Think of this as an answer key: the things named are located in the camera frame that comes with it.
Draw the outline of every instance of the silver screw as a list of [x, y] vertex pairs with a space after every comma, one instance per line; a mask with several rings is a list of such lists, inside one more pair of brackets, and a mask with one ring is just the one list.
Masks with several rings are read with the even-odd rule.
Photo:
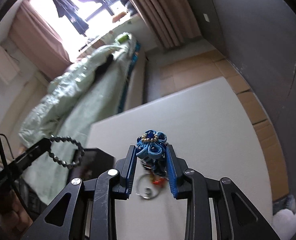
[[108, 171], [108, 175], [110, 176], [115, 176], [118, 174], [118, 171], [116, 169], [111, 169]]
[[222, 178], [221, 181], [222, 181], [224, 184], [230, 184], [230, 183], [231, 183], [231, 179], [230, 179], [230, 178]]
[[150, 196], [152, 194], [151, 188], [149, 188], [149, 187], [145, 188], [145, 194]]
[[73, 185], [78, 185], [80, 182], [81, 182], [81, 179], [79, 179], [79, 178], [74, 178], [74, 179], [71, 181], [71, 183], [72, 183]]
[[187, 169], [187, 170], [185, 170], [185, 173], [187, 175], [193, 175], [195, 173], [195, 171], [193, 169]]

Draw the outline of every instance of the brown curtain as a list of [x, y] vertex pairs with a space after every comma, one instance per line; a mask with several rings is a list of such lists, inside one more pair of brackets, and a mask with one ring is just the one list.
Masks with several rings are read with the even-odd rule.
[[59, 34], [24, 0], [9, 31], [18, 48], [50, 79], [71, 64]]
[[130, 0], [153, 31], [159, 46], [169, 49], [201, 36], [187, 0]]

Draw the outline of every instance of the hand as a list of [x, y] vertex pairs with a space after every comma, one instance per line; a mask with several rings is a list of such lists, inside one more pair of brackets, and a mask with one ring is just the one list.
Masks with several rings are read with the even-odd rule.
[[32, 224], [32, 219], [21, 205], [16, 194], [13, 191], [10, 194], [12, 210], [1, 216], [0, 226], [11, 238], [20, 239]]

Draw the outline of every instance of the green blanket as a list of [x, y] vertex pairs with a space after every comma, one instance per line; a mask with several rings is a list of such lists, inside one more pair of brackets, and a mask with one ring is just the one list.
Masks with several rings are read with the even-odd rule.
[[[91, 124], [118, 112], [136, 40], [131, 37], [121, 45], [97, 49], [85, 63], [72, 73], [54, 80], [46, 95], [23, 122], [19, 136], [26, 147], [51, 134], [70, 136], [86, 145]], [[113, 63], [95, 82], [96, 68], [114, 55]], [[72, 161], [75, 147], [68, 142], [53, 143], [51, 151], [61, 160]], [[24, 180], [46, 204], [65, 187], [68, 169], [43, 154], [23, 174]]]

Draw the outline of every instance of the gray wall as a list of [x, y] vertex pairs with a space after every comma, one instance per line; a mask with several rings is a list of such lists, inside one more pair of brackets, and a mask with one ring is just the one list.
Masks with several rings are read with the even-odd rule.
[[204, 37], [236, 66], [271, 118], [296, 198], [296, 15], [283, 0], [188, 1]]

